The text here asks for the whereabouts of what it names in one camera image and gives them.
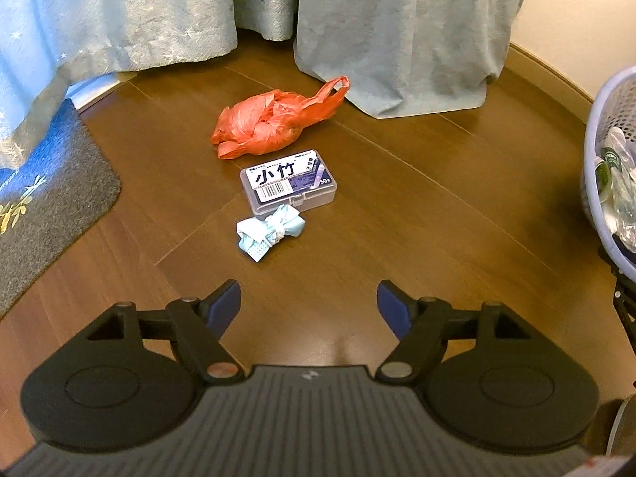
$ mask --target green bottle label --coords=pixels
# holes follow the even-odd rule
[[[614,168],[617,169],[618,172],[622,173],[621,158],[618,157],[618,154],[616,154],[616,151],[614,149],[610,147],[603,147],[602,149],[600,149],[600,152],[610,170]]]

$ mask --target gray curtain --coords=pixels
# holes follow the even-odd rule
[[[236,27],[346,75],[376,117],[481,105],[520,0],[0,0],[0,169],[24,164],[71,84],[230,52]]]
[[[377,117],[479,107],[522,0],[300,0],[296,64]]]
[[[71,84],[224,55],[236,26],[288,39],[297,1],[0,0],[0,169],[25,162]]]

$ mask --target ridged gray panel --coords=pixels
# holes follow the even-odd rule
[[[308,379],[309,371],[318,376]],[[574,446],[504,456],[443,430],[415,393],[377,384],[364,367],[257,366],[211,388],[167,435],[113,454],[39,444],[9,477],[560,477],[587,458]]]

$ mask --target baseboard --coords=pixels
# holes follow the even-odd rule
[[[584,123],[587,122],[592,97],[537,56],[511,43],[505,67],[543,90]]]
[[[78,113],[86,110],[95,102],[102,100],[106,95],[112,93],[124,82],[129,81],[135,75],[135,72],[122,72],[116,74],[107,74],[90,81],[80,82],[69,88],[66,94],[73,101],[75,109]]]

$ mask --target blue curtain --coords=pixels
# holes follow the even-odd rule
[[[224,55],[236,26],[288,39],[296,2],[0,0],[0,169],[24,164],[71,84]]]

